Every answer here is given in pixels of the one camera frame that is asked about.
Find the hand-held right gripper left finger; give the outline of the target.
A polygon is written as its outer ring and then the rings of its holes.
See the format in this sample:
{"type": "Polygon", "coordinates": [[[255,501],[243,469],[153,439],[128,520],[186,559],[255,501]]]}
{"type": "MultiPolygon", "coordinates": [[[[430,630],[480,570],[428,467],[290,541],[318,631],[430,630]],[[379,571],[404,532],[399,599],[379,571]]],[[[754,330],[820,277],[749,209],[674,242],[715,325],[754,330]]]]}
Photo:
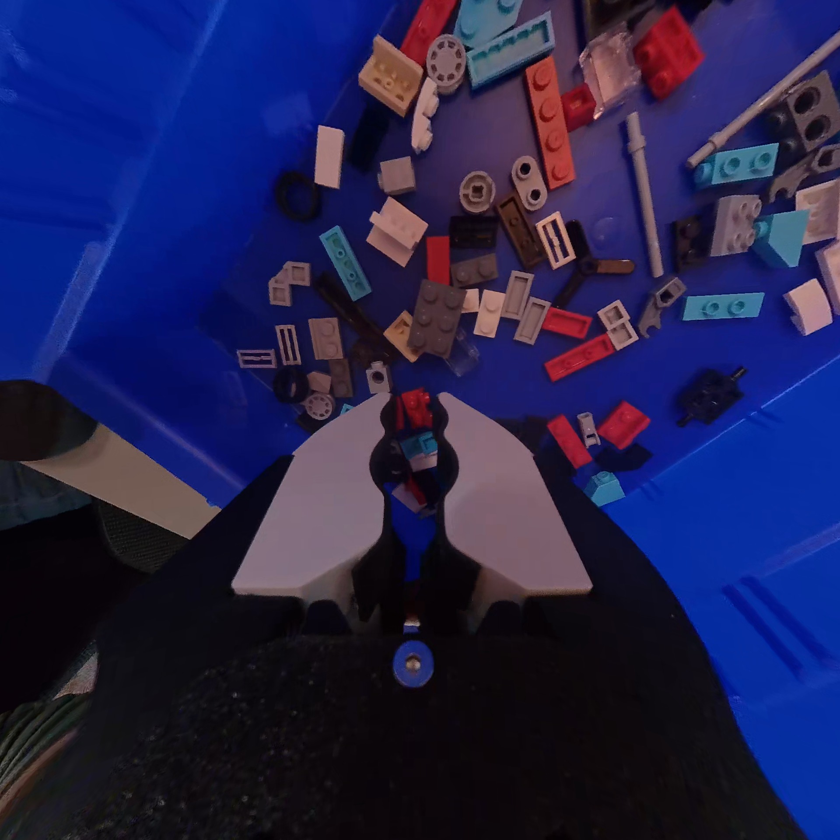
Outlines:
{"type": "Polygon", "coordinates": [[[386,624],[406,552],[371,459],[387,450],[393,414],[392,396],[374,395],[296,450],[233,579],[237,595],[330,601],[356,628],[386,624]]]}

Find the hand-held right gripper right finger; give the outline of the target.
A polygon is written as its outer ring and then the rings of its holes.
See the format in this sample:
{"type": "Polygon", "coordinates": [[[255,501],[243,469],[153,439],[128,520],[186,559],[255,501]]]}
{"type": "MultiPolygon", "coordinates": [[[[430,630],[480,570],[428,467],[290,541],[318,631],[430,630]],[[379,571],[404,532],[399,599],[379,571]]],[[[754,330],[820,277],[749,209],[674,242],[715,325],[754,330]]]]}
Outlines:
{"type": "Polygon", "coordinates": [[[423,556],[425,617],[475,631],[499,602],[590,594],[528,447],[450,393],[435,398],[433,417],[441,496],[423,556]]]}

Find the blue plastic bin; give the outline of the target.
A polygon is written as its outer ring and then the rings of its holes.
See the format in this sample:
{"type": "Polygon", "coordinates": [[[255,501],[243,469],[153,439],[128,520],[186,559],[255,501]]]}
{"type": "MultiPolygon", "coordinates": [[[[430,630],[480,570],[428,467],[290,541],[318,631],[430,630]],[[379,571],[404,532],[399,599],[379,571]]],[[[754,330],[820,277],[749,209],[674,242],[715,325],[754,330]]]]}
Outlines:
{"type": "MultiPolygon", "coordinates": [[[[373,172],[299,224],[279,173],[312,173],[319,124],[350,141],[373,102],[357,76],[376,35],[399,46],[419,2],[2,2],[2,377],[34,379],[222,507],[302,432],[241,371],[292,322],[314,366],[301,290],[280,316],[268,279],[288,259],[332,267],[339,225],[382,327],[411,310],[420,245],[401,269],[366,244],[384,201],[373,172]]],[[[607,508],[696,623],[764,772],[810,838],[838,838],[838,317],[803,336],[784,296],[822,280],[752,249],[685,273],[687,297],[764,294],[757,318],[683,321],[555,384],[575,342],[469,337],[457,377],[427,356],[400,387],[451,392],[489,417],[650,418],[652,453],[607,508]]]]}

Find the pile of toy bricks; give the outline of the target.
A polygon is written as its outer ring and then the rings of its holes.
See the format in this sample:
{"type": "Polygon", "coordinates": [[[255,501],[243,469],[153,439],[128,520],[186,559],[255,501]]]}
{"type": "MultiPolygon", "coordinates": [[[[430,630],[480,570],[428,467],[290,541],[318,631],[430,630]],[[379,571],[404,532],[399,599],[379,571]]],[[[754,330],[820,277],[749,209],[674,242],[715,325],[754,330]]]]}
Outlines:
{"type": "Polygon", "coordinates": [[[473,29],[489,2],[464,14],[427,46],[423,81],[437,92],[417,129],[429,148],[413,164],[416,185],[375,183],[407,163],[406,121],[347,85],[328,124],[350,130],[340,189],[317,183],[319,132],[298,132],[297,159],[269,181],[266,210],[248,241],[232,291],[255,300],[282,262],[312,263],[313,284],[283,316],[267,305],[233,329],[238,341],[268,342],[276,323],[297,325],[307,362],[307,318],[335,316],[358,366],[383,354],[402,358],[385,333],[399,311],[421,327],[416,299],[478,289],[483,299],[457,331],[477,346],[477,372],[457,374],[467,350],[446,352],[417,339],[396,381],[403,390],[452,391],[492,416],[535,410],[590,411],[606,425],[614,405],[635,405],[625,433],[602,436],[583,469],[625,472],[636,488],[742,424],[764,397],[782,393],[838,354],[838,327],[799,339],[783,302],[817,269],[816,249],[837,235],[838,175],[809,175],[805,194],[775,176],[814,153],[838,165],[838,129],[818,99],[816,70],[796,104],[772,106],[696,168],[683,163],[730,111],[793,60],[788,24],[811,28],[805,53],[838,27],[833,2],[746,2],[694,24],[690,2],[663,2],[637,45],[615,22],[576,62],[572,2],[526,2],[519,23],[498,35],[473,29]]]}

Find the black mesh chair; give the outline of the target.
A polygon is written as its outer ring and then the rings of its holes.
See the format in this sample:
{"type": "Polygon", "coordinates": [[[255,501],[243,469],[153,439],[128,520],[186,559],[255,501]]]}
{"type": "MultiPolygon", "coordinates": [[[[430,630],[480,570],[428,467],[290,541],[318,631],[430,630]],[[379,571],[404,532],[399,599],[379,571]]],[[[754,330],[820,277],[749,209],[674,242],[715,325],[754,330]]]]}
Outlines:
{"type": "Polygon", "coordinates": [[[106,615],[186,541],[102,500],[2,531],[1,711],[51,697],[106,615]]]}

